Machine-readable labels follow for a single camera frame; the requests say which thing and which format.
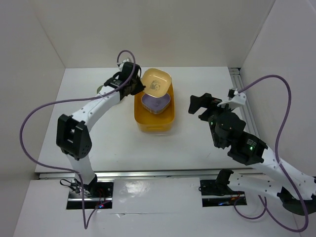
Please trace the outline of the yellow panda plate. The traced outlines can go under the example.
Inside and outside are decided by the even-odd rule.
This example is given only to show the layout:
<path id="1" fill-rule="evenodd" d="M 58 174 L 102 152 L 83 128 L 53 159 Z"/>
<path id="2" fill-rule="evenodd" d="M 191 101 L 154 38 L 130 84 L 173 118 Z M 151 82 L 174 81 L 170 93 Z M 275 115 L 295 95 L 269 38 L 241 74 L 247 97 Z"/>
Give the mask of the yellow panda plate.
<path id="1" fill-rule="evenodd" d="M 145 86 L 143 90 L 145 94 L 160 98 L 167 93 L 172 83 L 172 77 L 165 71 L 149 68 L 144 72 L 141 83 Z"/>

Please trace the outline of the purple panda plate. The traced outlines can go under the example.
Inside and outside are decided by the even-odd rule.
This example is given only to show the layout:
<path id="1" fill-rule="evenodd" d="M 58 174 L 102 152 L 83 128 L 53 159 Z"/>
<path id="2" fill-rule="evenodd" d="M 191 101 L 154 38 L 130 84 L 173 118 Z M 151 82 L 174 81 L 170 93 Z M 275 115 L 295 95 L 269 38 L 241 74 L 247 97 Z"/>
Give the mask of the purple panda plate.
<path id="1" fill-rule="evenodd" d="M 144 94 L 141 98 L 142 106 L 152 114 L 161 114 L 169 105 L 171 97 L 168 93 L 162 97 L 155 98 Z"/>

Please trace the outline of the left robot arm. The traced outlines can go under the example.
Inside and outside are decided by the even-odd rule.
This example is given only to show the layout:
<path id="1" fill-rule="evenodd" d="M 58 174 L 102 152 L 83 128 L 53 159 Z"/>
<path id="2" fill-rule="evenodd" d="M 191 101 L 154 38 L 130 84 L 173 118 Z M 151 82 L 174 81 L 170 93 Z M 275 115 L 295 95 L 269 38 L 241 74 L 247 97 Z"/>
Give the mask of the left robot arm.
<path id="1" fill-rule="evenodd" d="M 56 145 L 64 153 L 75 174 L 75 183 L 86 197 L 97 193 L 97 176 L 92 170 L 89 152 L 92 148 L 90 131 L 95 123 L 111 107 L 124 97 L 143 91 L 141 67 L 124 61 L 115 73 L 102 86 L 93 100 L 71 115 L 62 114 L 57 121 Z"/>

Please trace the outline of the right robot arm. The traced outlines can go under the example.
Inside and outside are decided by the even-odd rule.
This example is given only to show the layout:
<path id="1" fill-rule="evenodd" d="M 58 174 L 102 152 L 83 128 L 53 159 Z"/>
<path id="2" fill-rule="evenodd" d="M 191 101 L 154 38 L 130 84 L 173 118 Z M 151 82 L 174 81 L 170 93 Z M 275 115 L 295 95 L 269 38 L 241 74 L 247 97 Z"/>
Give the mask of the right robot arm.
<path id="1" fill-rule="evenodd" d="M 214 146 L 219 149 L 229 148 L 227 155 L 234 161 L 254 168 L 270 178 L 264 182 L 222 169 L 215 182 L 216 190 L 222 194 L 229 190 L 255 192 L 279 199 L 282 206 L 291 213 L 301 216 L 315 213 L 315 177 L 304 174 L 281 158 L 277 159 L 275 152 L 264 141 L 245 132 L 245 121 L 233 112 L 245 105 L 245 102 L 246 95 L 232 89 L 226 101 L 209 93 L 190 97 L 190 114 L 205 108 L 199 119 L 208 122 Z"/>

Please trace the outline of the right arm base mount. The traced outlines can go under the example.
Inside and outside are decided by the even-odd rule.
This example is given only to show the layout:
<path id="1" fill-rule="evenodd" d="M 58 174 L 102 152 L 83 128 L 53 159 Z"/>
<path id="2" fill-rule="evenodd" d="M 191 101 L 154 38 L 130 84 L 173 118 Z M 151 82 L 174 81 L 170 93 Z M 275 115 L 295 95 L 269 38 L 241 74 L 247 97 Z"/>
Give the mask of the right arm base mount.
<path id="1" fill-rule="evenodd" d="M 227 185 L 228 179 L 234 172 L 229 169 L 220 170 L 216 179 L 200 180 L 202 207 L 220 207 L 247 205 L 245 193 L 233 191 Z"/>

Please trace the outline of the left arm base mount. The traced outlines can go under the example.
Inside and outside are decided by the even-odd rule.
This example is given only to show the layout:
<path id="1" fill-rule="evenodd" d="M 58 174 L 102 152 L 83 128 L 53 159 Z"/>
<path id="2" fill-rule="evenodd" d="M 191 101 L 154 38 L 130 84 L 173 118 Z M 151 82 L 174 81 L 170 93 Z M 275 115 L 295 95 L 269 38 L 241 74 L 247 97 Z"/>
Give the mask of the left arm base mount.
<path id="1" fill-rule="evenodd" d="M 74 180 L 61 179 L 60 185 L 69 188 L 67 210 L 82 209 L 81 186 Z M 112 209 L 113 182 L 98 182 L 90 191 L 84 190 L 85 209 Z"/>

